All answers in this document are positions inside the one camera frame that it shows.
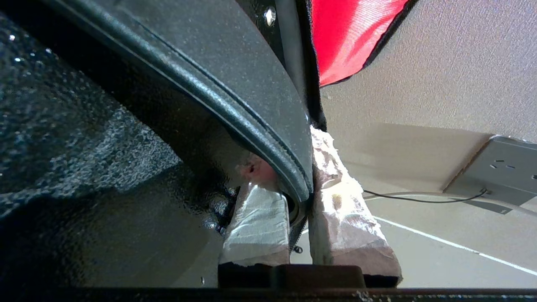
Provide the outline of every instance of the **red cloth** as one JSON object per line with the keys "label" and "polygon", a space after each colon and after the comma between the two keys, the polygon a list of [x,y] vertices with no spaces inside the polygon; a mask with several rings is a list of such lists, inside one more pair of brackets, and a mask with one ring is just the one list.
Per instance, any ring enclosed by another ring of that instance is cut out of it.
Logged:
{"label": "red cloth", "polygon": [[313,42],[321,86],[364,66],[408,0],[312,0]]}

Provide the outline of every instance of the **white line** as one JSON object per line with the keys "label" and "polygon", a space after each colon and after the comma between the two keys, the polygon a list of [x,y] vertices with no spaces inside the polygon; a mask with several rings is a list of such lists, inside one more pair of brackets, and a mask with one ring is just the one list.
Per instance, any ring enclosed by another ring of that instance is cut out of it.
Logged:
{"label": "white line", "polygon": [[537,271],[534,271],[534,270],[531,270],[531,269],[527,269],[527,268],[523,268],[523,267],[521,267],[521,266],[519,266],[519,265],[516,265],[516,264],[514,264],[514,263],[507,262],[507,261],[505,261],[505,260],[501,260],[501,259],[498,259],[498,258],[496,258],[496,257],[492,257],[492,256],[490,256],[490,255],[484,254],[484,253],[482,253],[482,252],[480,252],[480,251],[478,251],[478,250],[471,249],[471,248],[468,248],[468,247],[465,247],[465,246],[462,246],[462,245],[458,245],[457,243],[454,243],[454,242],[451,242],[451,241],[447,241],[447,240],[444,240],[444,239],[442,239],[442,238],[438,238],[438,237],[436,237],[436,236],[434,236],[434,235],[427,234],[427,233],[424,233],[424,232],[422,232],[422,231],[418,231],[418,230],[413,229],[413,228],[410,228],[410,227],[408,227],[408,226],[400,225],[400,224],[398,224],[398,223],[396,223],[396,222],[389,221],[389,220],[386,220],[386,219],[384,219],[384,218],[380,218],[380,217],[377,217],[377,216],[374,216],[374,217],[375,217],[376,220],[380,220],[380,221],[386,222],[387,224],[391,224],[391,225],[393,225],[393,226],[400,227],[400,228],[402,228],[402,229],[406,229],[407,231],[411,231],[411,232],[413,232],[413,233],[415,233],[415,234],[418,234],[418,235],[421,235],[421,236],[425,236],[425,237],[427,237],[427,238],[430,238],[430,239],[432,239],[432,240],[436,240],[436,241],[438,241],[438,242],[442,242],[442,243],[447,244],[447,245],[452,246],[452,247],[456,247],[456,248],[460,248],[460,249],[463,249],[463,250],[470,251],[470,252],[472,252],[472,253],[474,253],[474,254],[476,254],[476,255],[480,255],[480,256],[483,256],[483,257],[485,257],[485,258],[491,259],[492,261],[496,261],[496,262],[498,262],[498,263],[508,265],[508,266],[510,266],[510,267],[512,267],[512,268],[514,268],[514,269],[521,270],[521,271],[526,272],[526,273],[528,273],[528,274],[531,274],[531,275],[533,275],[533,276],[537,276]]}

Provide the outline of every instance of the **screw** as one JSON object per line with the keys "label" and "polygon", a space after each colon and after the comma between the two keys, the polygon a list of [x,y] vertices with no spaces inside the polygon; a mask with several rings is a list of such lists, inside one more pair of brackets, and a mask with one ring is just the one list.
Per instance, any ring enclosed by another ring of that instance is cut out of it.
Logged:
{"label": "screw", "polygon": [[267,26],[272,26],[276,21],[276,10],[272,6],[269,6],[263,16],[265,17],[265,23]]}
{"label": "screw", "polygon": [[297,253],[297,254],[302,254],[302,252],[303,252],[302,248],[299,247],[299,246],[295,246],[295,247],[293,248],[293,251],[294,251],[295,253]]}

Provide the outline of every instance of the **power outlet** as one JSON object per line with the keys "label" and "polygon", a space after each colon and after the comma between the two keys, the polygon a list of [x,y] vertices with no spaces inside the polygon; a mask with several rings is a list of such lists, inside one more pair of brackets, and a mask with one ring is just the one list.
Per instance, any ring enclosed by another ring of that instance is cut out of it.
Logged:
{"label": "power outlet", "polygon": [[[537,145],[502,136],[492,138],[444,192],[473,196],[483,188],[487,189],[483,197],[513,205],[537,196]],[[510,211],[488,203],[467,203],[501,214]]]}

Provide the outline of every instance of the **white foam block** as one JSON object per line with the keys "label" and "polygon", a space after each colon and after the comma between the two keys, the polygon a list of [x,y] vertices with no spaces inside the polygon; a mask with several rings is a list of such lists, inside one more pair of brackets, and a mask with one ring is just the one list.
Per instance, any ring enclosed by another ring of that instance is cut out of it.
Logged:
{"label": "white foam block", "polygon": [[219,262],[289,264],[289,212],[280,192],[253,182],[241,186]]}
{"label": "white foam block", "polygon": [[357,265],[364,274],[401,281],[399,261],[367,208],[362,187],[341,162],[332,136],[311,128],[311,137],[317,188],[309,217],[313,263]]}

